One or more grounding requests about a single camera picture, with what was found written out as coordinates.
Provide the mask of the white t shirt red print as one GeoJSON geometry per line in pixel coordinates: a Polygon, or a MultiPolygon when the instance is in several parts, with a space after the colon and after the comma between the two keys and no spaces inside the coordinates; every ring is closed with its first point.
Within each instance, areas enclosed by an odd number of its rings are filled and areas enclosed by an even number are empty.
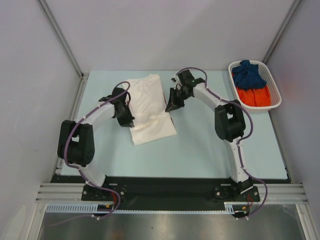
{"type": "Polygon", "coordinates": [[[176,128],[170,113],[166,112],[166,99],[161,78],[149,74],[143,78],[128,79],[131,97],[129,109],[134,117],[130,129],[135,146],[175,136],[176,128]]]}

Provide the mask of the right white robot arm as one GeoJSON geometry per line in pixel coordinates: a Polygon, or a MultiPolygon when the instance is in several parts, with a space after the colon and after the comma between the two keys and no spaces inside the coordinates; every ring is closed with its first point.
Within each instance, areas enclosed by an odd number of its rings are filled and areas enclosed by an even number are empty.
{"type": "Polygon", "coordinates": [[[231,166],[230,194],[242,201],[253,188],[253,179],[246,172],[243,147],[246,123],[244,109],[238,100],[222,99],[217,93],[208,88],[205,78],[195,78],[189,68],[180,70],[174,78],[176,83],[170,88],[166,112],[178,110],[185,106],[185,100],[196,98],[214,112],[214,129],[228,151],[231,166]]]}

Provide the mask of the blue t shirt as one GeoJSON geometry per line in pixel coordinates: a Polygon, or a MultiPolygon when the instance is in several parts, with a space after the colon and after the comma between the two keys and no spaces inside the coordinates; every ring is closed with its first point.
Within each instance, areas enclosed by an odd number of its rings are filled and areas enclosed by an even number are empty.
{"type": "Polygon", "coordinates": [[[233,67],[233,82],[242,90],[263,89],[267,82],[259,74],[259,65],[252,64],[249,60],[242,60],[239,66],[233,67]]]}

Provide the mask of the white plastic basket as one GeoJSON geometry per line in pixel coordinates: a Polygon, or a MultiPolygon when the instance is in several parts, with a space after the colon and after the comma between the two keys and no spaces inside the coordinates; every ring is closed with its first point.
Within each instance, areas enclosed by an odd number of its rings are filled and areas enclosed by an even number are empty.
{"type": "Polygon", "coordinates": [[[254,106],[245,105],[240,100],[240,97],[239,97],[239,95],[237,93],[236,86],[234,84],[232,69],[234,67],[238,67],[240,65],[241,61],[232,62],[228,66],[229,82],[230,82],[230,86],[231,86],[232,91],[233,91],[233,95],[235,96],[235,98],[237,100],[239,100],[240,104],[249,113],[263,113],[263,112],[267,112],[267,111],[269,111],[271,109],[277,108],[282,102],[282,97],[280,95],[280,92],[279,92],[279,89],[278,89],[278,87],[276,85],[276,82],[275,82],[274,78],[271,75],[270,70],[268,69],[268,67],[264,63],[262,63],[260,61],[256,61],[256,60],[249,60],[249,61],[250,61],[251,64],[258,65],[258,72],[259,72],[260,76],[266,81],[266,86],[268,86],[269,92],[270,92],[271,105],[270,106],[264,106],[264,107],[254,107],[254,106]]]}

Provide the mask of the orange t shirt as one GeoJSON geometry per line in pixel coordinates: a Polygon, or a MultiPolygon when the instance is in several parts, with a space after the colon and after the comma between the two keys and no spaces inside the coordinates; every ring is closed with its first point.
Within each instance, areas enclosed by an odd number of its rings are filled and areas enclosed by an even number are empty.
{"type": "Polygon", "coordinates": [[[247,106],[267,107],[272,103],[271,94],[267,85],[264,88],[248,90],[236,87],[236,90],[240,100],[247,106]]]}

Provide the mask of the left aluminium frame post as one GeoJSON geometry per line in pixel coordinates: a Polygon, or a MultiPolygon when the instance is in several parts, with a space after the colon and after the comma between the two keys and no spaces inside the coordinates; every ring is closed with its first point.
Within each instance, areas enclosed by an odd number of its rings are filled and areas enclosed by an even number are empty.
{"type": "Polygon", "coordinates": [[[70,62],[72,68],[76,72],[77,76],[81,79],[83,77],[83,72],[72,52],[72,49],[70,48],[52,10],[50,9],[50,6],[48,5],[46,0],[37,0],[36,1],[43,12],[43,15],[45,16],[46,20],[48,21],[48,24],[57,38],[57,41],[59,42],[62,50],[64,51],[68,61],[70,62]]]}

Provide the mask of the aluminium frame post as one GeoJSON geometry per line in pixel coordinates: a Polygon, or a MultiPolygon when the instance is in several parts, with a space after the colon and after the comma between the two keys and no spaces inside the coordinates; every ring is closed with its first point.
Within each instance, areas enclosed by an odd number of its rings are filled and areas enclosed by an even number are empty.
{"type": "Polygon", "coordinates": [[[270,60],[270,58],[272,57],[274,51],[276,50],[278,44],[280,43],[281,39],[285,35],[289,25],[291,24],[295,15],[299,11],[299,8],[303,2],[304,2],[304,0],[293,0],[292,1],[283,21],[281,22],[274,38],[271,41],[269,48],[267,49],[267,51],[262,59],[262,62],[264,64],[266,64],[270,60]]]}
{"type": "Polygon", "coordinates": [[[77,76],[81,79],[83,77],[83,72],[72,52],[72,49],[70,48],[52,10],[50,9],[50,6],[48,5],[46,0],[37,0],[36,1],[43,12],[43,15],[45,16],[46,20],[48,21],[48,24],[57,38],[57,41],[59,42],[62,50],[64,51],[68,61],[70,62],[72,68],[76,72],[77,76]]]}

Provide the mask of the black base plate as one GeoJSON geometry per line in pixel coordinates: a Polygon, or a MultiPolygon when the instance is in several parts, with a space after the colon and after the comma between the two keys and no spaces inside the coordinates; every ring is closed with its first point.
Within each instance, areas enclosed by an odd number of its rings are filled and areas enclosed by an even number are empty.
{"type": "Polygon", "coordinates": [[[227,178],[107,177],[102,189],[89,186],[80,176],[54,175],[52,184],[80,184],[84,202],[115,201],[125,211],[217,211],[224,202],[258,203],[271,194],[276,184],[289,179],[265,179],[264,186],[250,180],[253,187],[241,192],[227,178]]]}

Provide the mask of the aluminium front rail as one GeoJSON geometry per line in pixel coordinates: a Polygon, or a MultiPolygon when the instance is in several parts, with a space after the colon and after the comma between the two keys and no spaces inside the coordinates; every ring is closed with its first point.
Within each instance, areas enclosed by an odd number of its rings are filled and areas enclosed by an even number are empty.
{"type": "MultiPolygon", "coordinates": [[[[80,202],[83,183],[43,183],[35,198],[41,202],[80,202]]],[[[305,189],[299,184],[268,184],[267,204],[308,204],[305,189]]]]}

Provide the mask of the right aluminium frame post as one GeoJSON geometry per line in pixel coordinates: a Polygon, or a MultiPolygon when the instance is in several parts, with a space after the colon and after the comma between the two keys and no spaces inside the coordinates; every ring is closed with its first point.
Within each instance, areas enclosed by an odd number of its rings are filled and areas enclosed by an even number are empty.
{"type": "Polygon", "coordinates": [[[289,25],[291,24],[295,15],[299,11],[299,8],[303,2],[304,2],[304,0],[293,0],[292,1],[283,21],[281,22],[274,38],[271,41],[269,48],[267,49],[267,51],[262,59],[262,62],[264,64],[266,64],[270,60],[270,58],[272,57],[274,51],[276,50],[278,44],[280,43],[281,39],[285,35],[289,25]]]}

